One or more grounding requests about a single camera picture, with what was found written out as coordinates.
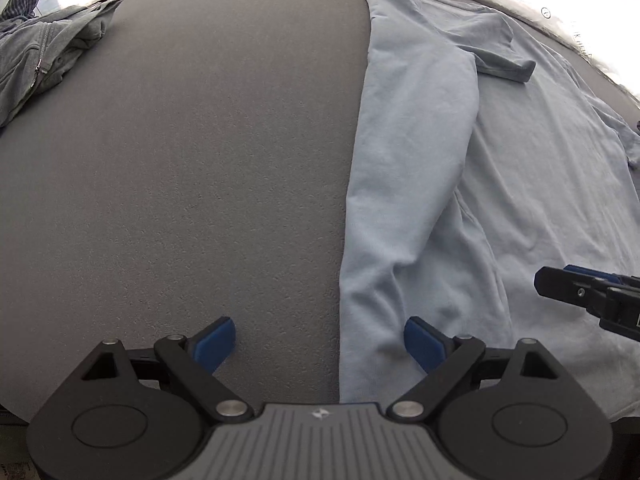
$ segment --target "white logo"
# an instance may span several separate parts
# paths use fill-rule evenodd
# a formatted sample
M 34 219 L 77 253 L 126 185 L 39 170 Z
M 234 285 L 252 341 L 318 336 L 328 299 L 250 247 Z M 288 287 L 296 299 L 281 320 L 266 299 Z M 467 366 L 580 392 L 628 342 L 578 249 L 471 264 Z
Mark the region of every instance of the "white logo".
M 311 415 L 313 415 L 318 420 L 323 420 L 324 418 L 327 418 L 329 415 L 331 415 L 331 412 L 328 412 L 324 408 L 318 408 L 317 410 L 313 410 L 311 412 Z

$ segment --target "gray hoodie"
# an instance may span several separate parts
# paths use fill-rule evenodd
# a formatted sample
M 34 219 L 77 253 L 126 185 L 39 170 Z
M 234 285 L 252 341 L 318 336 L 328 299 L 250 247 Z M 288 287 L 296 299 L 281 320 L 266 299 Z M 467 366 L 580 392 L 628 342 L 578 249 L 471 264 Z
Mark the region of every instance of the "gray hoodie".
M 103 37 L 122 0 L 72 6 L 41 18 L 0 23 L 0 127 L 32 95 L 62 81 L 82 51 Z

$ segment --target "checkered cloth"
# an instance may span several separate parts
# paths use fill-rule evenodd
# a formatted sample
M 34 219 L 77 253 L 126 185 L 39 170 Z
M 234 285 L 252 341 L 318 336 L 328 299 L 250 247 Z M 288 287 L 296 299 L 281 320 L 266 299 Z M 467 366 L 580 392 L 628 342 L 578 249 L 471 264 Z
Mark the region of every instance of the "checkered cloth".
M 35 18 L 33 9 L 36 8 L 39 0 L 9 0 L 0 14 L 0 22 L 23 16 L 27 19 Z

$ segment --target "zipper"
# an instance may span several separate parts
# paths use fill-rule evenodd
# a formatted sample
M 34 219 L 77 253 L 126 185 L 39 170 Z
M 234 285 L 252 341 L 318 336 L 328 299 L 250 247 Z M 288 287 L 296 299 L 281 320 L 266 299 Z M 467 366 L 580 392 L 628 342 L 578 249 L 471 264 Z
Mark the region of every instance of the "zipper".
M 47 47 L 47 40 L 49 39 L 49 29 L 51 28 L 51 23 L 46 23 L 44 26 L 44 33 L 42 35 L 42 43 L 40 44 L 40 51 L 38 53 L 38 64 L 36 65 L 36 73 L 33 76 L 33 83 L 31 83 L 31 88 L 33 88 L 38 80 L 38 74 L 46 74 L 47 71 L 41 68 L 42 59 L 44 58 L 44 51 Z

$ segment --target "gray ribbed plate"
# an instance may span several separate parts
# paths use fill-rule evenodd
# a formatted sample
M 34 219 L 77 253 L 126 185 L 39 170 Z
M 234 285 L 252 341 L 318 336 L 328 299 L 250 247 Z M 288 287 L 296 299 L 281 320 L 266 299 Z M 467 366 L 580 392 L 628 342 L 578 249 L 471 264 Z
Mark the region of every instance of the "gray ribbed plate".
M 267 404 L 217 429 L 174 480 L 469 480 L 417 425 L 375 404 Z

